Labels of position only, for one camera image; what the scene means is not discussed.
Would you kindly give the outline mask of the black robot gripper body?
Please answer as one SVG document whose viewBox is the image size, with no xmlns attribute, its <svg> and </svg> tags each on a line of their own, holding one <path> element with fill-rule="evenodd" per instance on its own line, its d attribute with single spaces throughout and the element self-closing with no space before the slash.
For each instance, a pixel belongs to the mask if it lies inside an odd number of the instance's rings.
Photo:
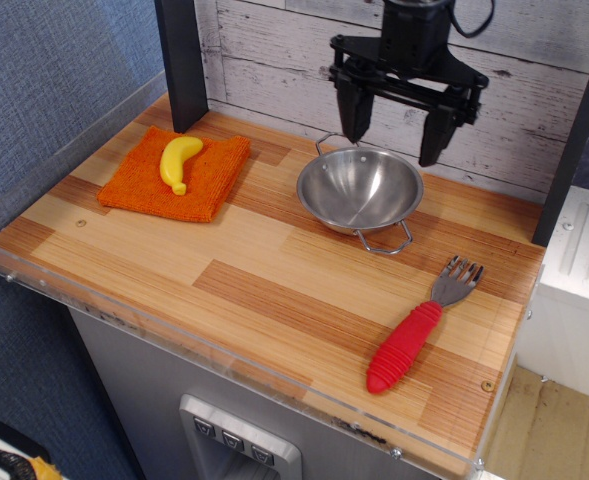
<svg viewBox="0 0 589 480">
<path fill-rule="evenodd" d="M 334 60 L 330 80 L 344 74 L 362 82 L 376 96 L 425 111 L 449 107 L 459 125 L 473 124 L 488 78 L 455 58 L 450 31 L 465 38 L 489 25 L 462 30 L 453 1 L 386 1 L 378 36 L 336 35 L 330 40 Z"/>
</svg>

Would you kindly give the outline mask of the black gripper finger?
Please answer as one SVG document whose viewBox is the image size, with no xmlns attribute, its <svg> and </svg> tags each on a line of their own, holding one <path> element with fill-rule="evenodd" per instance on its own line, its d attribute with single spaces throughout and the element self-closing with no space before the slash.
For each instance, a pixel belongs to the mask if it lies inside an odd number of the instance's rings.
<svg viewBox="0 0 589 480">
<path fill-rule="evenodd" d="M 344 74 L 335 79 L 343 135 L 357 143 L 370 127 L 374 94 L 366 85 Z"/>
<path fill-rule="evenodd" d="M 437 163 L 458 127 L 459 112 L 455 109 L 438 107 L 427 114 L 420 148 L 421 167 L 430 167 Z"/>
</svg>

